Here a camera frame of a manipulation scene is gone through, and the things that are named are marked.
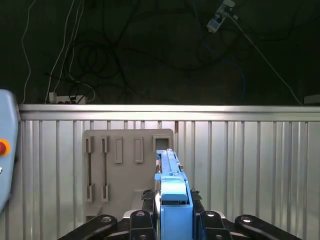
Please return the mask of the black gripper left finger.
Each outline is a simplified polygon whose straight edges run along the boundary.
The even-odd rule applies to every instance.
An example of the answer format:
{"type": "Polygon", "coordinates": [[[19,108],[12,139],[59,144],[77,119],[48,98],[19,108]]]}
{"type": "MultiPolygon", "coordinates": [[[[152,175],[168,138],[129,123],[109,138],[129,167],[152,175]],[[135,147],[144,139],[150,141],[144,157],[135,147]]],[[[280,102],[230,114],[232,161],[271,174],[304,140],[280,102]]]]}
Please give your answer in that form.
{"type": "Polygon", "coordinates": [[[60,237],[61,240],[158,240],[155,227],[155,192],[138,191],[131,210],[122,219],[109,214],[93,217],[60,237]]]}

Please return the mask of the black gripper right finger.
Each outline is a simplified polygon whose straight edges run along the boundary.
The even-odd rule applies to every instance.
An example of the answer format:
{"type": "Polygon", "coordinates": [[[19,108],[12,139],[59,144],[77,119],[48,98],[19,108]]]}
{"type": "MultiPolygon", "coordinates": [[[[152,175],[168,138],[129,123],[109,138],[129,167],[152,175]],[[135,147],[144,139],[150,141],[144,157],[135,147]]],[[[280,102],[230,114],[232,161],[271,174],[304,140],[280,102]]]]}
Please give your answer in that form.
{"type": "Polygon", "coordinates": [[[254,215],[228,220],[219,211],[206,210],[197,190],[191,190],[195,240],[299,240],[300,238],[254,215]]]}

